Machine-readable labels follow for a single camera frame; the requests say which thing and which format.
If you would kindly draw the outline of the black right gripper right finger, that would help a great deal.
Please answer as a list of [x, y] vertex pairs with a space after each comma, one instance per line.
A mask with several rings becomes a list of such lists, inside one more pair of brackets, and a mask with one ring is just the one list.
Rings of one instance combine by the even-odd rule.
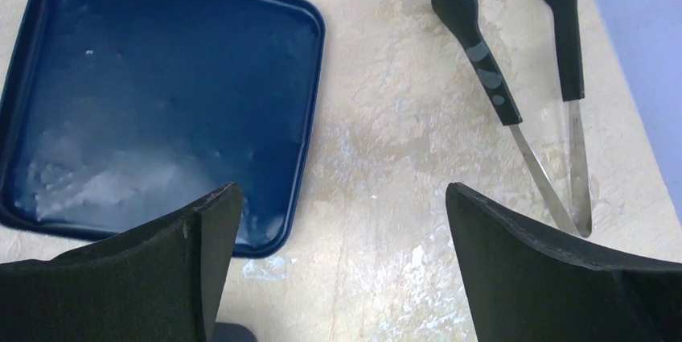
[[446, 210], [479, 340], [680, 340], [679, 263], [582, 240], [462, 183]]

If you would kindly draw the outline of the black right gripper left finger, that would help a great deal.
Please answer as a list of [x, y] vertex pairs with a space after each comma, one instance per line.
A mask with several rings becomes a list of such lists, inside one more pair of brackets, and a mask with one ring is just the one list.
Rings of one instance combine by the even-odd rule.
[[53, 259], [3, 263], [2, 340], [210, 340], [242, 208], [228, 183]]

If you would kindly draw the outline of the black handled metal tongs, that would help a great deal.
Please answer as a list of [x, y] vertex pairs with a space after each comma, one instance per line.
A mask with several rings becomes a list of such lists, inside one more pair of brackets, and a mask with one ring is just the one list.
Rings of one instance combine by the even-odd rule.
[[553, 13], [561, 95], [568, 107], [570, 208], [565, 208], [561, 203], [545, 169], [521, 131], [521, 113], [479, 28], [479, 1], [431, 0], [431, 5], [435, 14], [464, 49], [501, 124], [511, 131], [557, 227], [564, 232], [587, 238], [593, 231], [593, 209], [580, 107], [585, 96], [585, 83], [577, 0], [544, 2]]

